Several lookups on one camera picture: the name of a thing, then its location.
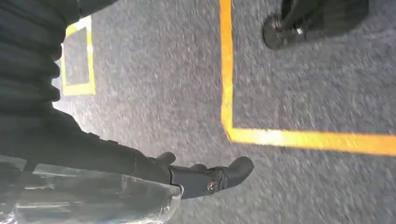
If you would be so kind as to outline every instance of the yellow square marking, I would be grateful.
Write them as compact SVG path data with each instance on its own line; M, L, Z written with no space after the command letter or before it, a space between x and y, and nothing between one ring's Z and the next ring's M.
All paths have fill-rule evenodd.
M393 135L233 127L233 40L231 10L231 0L220 0L221 76L223 82L221 123L230 141L319 150L330 149L351 153L396 155L396 136Z
M62 49L61 57L61 76L62 76L62 88L63 95L65 96L79 96L79 95L95 95L95 75L93 70L93 45L92 45L92 19L91 16L87 16L80 21L70 25L66 29L66 38L73 33L76 33L82 29L86 29L87 36L87 55L88 55L88 75L89 82L84 84L68 85L66 80L66 62L64 57L64 49Z

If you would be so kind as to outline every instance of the prosthetic hand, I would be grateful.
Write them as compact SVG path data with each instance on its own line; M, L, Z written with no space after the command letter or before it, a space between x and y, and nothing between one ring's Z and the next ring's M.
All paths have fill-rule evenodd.
M153 161L164 165L173 163L175 159L172 153L165 153ZM229 167L207 168L203 164L190 168L169 166L170 184L181 187L183 199L200 197L239 185L253 168L252 161L247 157L239 157Z

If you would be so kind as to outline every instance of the yellow floor marking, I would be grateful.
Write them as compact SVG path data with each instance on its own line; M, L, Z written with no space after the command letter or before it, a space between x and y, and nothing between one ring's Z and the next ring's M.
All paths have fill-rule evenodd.
M95 74L93 69L93 45L92 45L92 19L91 16L87 16L80 21L70 25L66 29L66 38L73 33L76 33L86 28L87 36L87 55L88 55L88 76L89 82L84 84L68 85L66 80L66 62L64 57L64 50L62 50L61 57L61 76L62 76L62 88L63 95L65 96L79 96L79 95L95 95Z
M233 40L231 1L220 0L223 98L221 122L230 141L257 145L329 149L396 156L396 136L358 133L323 133L233 127Z

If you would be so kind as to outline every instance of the finger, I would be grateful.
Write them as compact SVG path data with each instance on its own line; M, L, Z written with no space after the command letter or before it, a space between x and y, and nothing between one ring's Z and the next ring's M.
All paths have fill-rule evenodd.
M176 156L171 152L163 153L156 158L157 164L170 165L176 160Z
M228 177L228 187L235 187L242 183L255 168L253 162L248 157L239 157L234 160L226 169Z
M201 171L204 172L206 171L208 168L204 165L204 164L195 164L194 166L190 167L190 169L196 170L196 171Z

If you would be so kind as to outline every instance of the black sleeve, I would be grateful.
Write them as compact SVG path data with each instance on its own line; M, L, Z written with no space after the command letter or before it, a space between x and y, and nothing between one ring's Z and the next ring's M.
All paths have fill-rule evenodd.
M53 108L68 25L116 0L0 1L0 154L44 163L134 175L170 183L167 168L140 151L84 133Z

